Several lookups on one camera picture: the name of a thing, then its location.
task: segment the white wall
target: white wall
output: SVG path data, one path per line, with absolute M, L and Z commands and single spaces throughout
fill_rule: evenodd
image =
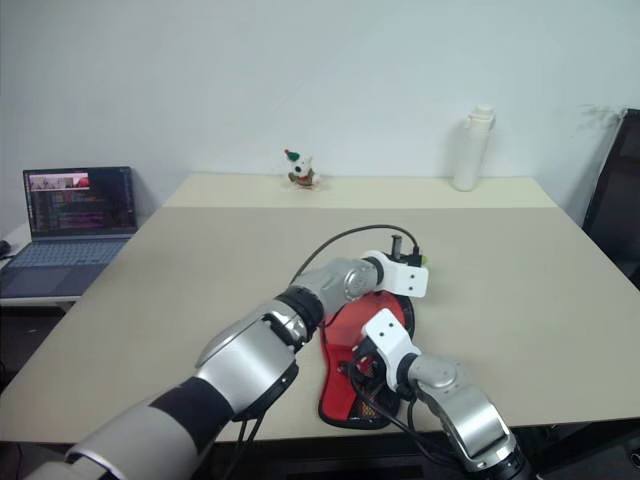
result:
M 4 230 L 23 168 L 128 164 L 142 210 L 191 171 L 449 172 L 477 102 L 486 175 L 582 215 L 612 118 L 640 105 L 637 0 L 2 0 Z

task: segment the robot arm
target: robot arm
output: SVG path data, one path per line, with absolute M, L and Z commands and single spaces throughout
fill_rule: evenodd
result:
M 395 392 L 410 392 L 442 423 L 465 469 L 484 479 L 535 478 L 496 407 L 455 360 L 422 353 L 388 309 L 363 327 Z
M 111 420 L 29 478 L 189 478 L 230 420 L 257 418 L 298 373 L 295 353 L 325 316 L 371 291 L 424 296 L 426 269 L 380 252 L 337 259 L 298 277 L 285 292 L 216 336 L 194 375 Z

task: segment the laptop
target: laptop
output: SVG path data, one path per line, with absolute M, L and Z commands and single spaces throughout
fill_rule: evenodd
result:
M 80 296 L 137 230 L 129 167 L 25 170 L 32 243 L 0 270 L 0 298 Z

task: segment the laptop screen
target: laptop screen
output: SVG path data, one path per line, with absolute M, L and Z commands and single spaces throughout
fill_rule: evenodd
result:
M 129 167 L 25 170 L 31 236 L 133 233 Z

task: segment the red pouch with black trim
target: red pouch with black trim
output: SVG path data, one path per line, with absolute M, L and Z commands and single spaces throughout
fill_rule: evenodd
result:
M 320 330 L 322 352 L 327 365 L 322 396 L 318 404 L 320 418 L 330 425 L 361 430 L 384 428 L 389 420 L 378 415 L 360 400 L 349 381 L 347 365 L 353 360 L 353 347 L 362 340 L 362 327 L 381 309 L 388 308 L 413 336 L 415 321 L 413 307 L 408 297 L 388 292 L 375 292 L 360 300 L 347 304 L 337 314 L 325 319 L 325 328 Z M 360 367 L 360 371 L 371 376 L 375 365 L 372 362 Z M 363 384 L 365 394 L 393 415 L 398 413 L 400 399 L 384 381 Z

